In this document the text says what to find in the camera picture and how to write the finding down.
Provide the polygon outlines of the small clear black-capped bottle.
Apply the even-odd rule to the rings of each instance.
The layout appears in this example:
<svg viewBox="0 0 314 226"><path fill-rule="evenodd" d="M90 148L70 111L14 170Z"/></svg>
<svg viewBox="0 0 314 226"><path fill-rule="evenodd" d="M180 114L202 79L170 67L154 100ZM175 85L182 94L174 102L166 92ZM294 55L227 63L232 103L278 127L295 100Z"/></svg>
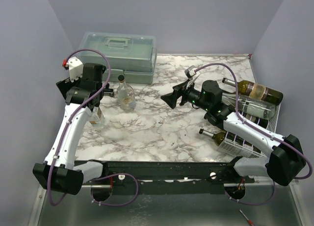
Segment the small clear black-capped bottle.
<svg viewBox="0 0 314 226"><path fill-rule="evenodd" d="M124 111L133 111L136 107L134 90L129 86L123 75L118 76L119 87L117 88L117 99Z"/></svg>

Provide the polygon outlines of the clear liquor bottle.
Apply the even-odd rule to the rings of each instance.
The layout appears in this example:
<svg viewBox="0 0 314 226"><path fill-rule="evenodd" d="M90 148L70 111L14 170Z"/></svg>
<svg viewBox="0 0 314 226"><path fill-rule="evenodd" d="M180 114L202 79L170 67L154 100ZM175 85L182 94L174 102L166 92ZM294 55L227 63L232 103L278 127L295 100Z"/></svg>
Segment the clear liquor bottle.
<svg viewBox="0 0 314 226"><path fill-rule="evenodd" d="M89 117L89 123L93 128L102 129L105 125L105 117L99 107L94 107L91 116Z"/></svg>

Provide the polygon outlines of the green wine bottle silver neck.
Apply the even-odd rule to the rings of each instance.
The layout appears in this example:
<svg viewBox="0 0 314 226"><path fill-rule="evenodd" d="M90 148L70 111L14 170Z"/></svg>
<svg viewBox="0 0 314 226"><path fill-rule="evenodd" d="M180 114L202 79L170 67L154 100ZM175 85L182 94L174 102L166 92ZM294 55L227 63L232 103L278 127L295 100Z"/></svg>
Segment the green wine bottle silver neck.
<svg viewBox="0 0 314 226"><path fill-rule="evenodd" d="M210 131L207 131L203 128L199 130L199 134L205 135L207 137L210 137L217 146L220 146L221 143L225 140L227 133L226 132L219 132L219 133L213 133Z"/></svg>

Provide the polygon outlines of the tall clear glass bottle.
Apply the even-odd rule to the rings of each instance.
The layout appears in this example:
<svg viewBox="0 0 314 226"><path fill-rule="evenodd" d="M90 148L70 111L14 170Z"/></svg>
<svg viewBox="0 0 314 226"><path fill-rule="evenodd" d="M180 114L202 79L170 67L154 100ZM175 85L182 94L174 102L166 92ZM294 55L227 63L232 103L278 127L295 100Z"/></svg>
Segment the tall clear glass bottle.
<svg viewBox="0 0 314 226"><path fill-rule="evenodd" d="M275 115L276 106L274 104L243 95L239 95L238 98L236 98L236 94L222 94L222 102L226 105L235 107L236 101L238 102L238 110L246 114L266 120L270 120Z"/></svg>

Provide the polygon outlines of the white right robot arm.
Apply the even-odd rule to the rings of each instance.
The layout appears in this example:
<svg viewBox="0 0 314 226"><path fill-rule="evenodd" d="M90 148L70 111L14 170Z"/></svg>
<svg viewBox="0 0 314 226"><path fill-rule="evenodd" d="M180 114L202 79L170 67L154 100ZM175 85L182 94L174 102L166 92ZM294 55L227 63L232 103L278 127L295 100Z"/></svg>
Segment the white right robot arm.
<svg viewBox="0 0 314 226"><path fill-rule="evenodd" d="M279 185L289 185L306 165L299 139L268 131L236 114L233 108L222 102L222 95L223 91L216 81L206 80L200 91L185 81L160 98L172 109L176 107L178 99L181 99L180 105L189 102L203 109L206 111L204 118L212 125L238 135L264 153L259 158L238 158L226 170L228 181L236 183L244 176L264 176Z"/></svg>

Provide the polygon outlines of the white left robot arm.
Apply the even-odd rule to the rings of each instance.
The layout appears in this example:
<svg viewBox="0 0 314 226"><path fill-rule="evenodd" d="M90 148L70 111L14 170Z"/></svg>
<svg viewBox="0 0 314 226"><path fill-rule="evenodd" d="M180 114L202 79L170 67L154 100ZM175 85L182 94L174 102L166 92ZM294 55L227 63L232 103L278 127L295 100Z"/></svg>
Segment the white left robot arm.
<svg viewBox="0 0 314 226"><path fill-rule="evenodd" d="M85 123L103 98L103 73L101 64L86 63L82 77L69 78L56 86L65 100L65 111L55 142L43 163L36 163L33 174L40 185L48 190L76 195L83 183L93 179L97 184L108 181L109 173L101 164L91 167L74 167L75 153Z"/></svg>

